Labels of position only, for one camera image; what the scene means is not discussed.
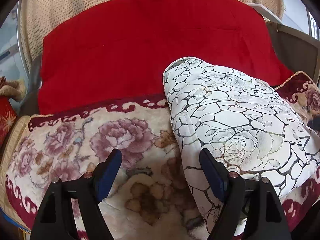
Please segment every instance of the silver bolt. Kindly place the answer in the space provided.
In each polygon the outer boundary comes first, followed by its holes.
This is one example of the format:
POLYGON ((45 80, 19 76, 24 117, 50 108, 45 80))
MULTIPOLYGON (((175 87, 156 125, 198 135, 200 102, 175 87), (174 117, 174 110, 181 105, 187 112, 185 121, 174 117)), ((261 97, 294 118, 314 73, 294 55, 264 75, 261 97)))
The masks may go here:
POLYGON ((261 180, 266 184, 270 182, 270 180, 267 177, 262 177, 261 180))
POLYGON ((90 179, 92 177, 92 172, 88 171, 85 174, 83 174, 84 178, 90 179))
POLYGON ((239 176, 239 174, 236 173, 235 171, 230 171, 229 172, 229 176, 232 177, 232 178, 237 178, 239 176))
POLYGON ((56 184, 59 181, 59 177, 54 177, 51 182, 56 184))

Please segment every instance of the red bed sheet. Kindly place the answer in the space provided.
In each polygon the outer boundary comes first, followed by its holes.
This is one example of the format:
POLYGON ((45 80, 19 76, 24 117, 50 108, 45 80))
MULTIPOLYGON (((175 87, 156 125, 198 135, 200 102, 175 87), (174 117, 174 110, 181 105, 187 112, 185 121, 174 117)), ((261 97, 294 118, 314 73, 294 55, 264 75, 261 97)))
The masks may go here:
POLYGON ((292 74, 276 57, 263 18, 237 0, 112 0, 44 38, 40 113, 161 93, 163 71, 185 56, 271 86, 292 74))

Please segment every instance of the floral blanket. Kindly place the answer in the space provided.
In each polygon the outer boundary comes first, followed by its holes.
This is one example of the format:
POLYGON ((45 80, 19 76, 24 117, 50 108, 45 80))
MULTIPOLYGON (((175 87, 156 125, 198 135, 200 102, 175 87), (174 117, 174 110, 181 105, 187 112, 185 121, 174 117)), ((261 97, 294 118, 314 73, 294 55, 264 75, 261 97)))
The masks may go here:
POLYGON ((264 81, 186 57, 167 67, 163 82, 185 177, 209 232, 223 203, 201 169, 202 148, 243 178, 268 177, 279 198, 316 172, 320 136, 264 81))
MULTIPOLYGON (((276 91, 293 109, 301 108, 299 114, 305 115, 305 122, 320 113, 319 90, 303 73, 276 91)), ((31 229, 52 177, 77 179, 104 161, 114 147, 123 153, 123 163, 110 195, 99 204, 113 237, 206 240, 209 234, 185 179, 164 95, 33 116, 11 153, 6 173, 11 205, 31 229)), ((318 168, 281 198, 290 229, 319 195, 318 168)), ((77 202, 72 204, 79 236, 87 239, 77 202)))

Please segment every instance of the pillowcase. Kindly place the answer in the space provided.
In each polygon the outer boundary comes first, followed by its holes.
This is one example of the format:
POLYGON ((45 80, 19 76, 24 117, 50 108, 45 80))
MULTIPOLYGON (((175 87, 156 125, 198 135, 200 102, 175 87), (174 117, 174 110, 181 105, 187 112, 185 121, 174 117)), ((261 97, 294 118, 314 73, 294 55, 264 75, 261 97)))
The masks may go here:
POLYGON ((7 97, 0 96, 0 148, 17 115, 7 97))

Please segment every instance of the white wall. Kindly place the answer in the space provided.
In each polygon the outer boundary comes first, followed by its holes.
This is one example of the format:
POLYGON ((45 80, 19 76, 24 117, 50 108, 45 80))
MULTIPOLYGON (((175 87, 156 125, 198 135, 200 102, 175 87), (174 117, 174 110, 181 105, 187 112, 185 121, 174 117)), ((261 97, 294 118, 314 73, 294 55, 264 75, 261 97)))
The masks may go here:
POLYGON ((309 34, 307 10, 301 0, 284 0, 282 23, 309 34))

